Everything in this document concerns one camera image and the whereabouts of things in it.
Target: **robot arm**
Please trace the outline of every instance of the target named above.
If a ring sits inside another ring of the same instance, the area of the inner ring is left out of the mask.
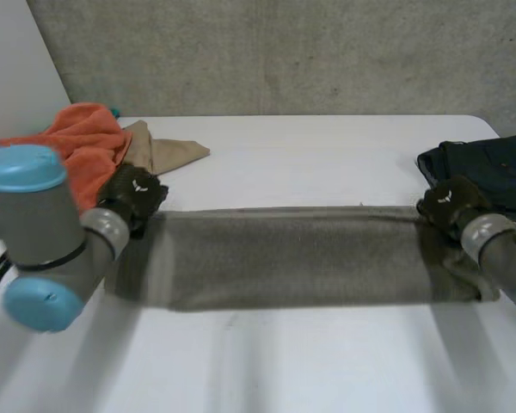
[[[146,170],[122,165],[97,207],[79,217],[66,179],[46,147],[0,148],[0,239],[19,274],[3,305],[33,330],[60,331],[74,321],[168,192]]]
[[[417,204],[421,215],[459,241],[487,276],[516,305],[516,224],[489,211],[472,182],[456,176],[426,191]]]

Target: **gray cloth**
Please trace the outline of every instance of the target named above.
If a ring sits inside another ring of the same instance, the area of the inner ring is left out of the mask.
[[[106,289],[177,311],[499,297],[414,208],[369,206],[159,214]]]

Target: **white table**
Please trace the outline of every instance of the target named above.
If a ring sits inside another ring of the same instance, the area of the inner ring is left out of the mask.
[[[412,205],[427,187],[418,153],[496,137],[469,116],[145,120],[156,139],[212,150],[163,176],[170,210]],[[40,336],[0,309],[0,412],[58,411],[516,412],[516,309],[179,314],[98,292],[66,332]]]

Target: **tan cloth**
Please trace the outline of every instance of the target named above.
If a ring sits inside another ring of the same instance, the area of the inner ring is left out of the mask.
[[[154,175],[210,155],[210,149],[192,140],[153,139],[143,120],[138,120],[125,130],[132,132],[132,143],[124,162],[146,168]]]

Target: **blue joint cap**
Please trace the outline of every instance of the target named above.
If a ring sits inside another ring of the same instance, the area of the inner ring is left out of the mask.
[[[39,145],[0,148],[0,192],[39,192],[65,181],[67,172],[58,154]]]
[[[5,311],[36,331],[62,331],[83,311],[84,303],[69,288],[52,280],[21,277],[3,295]]]

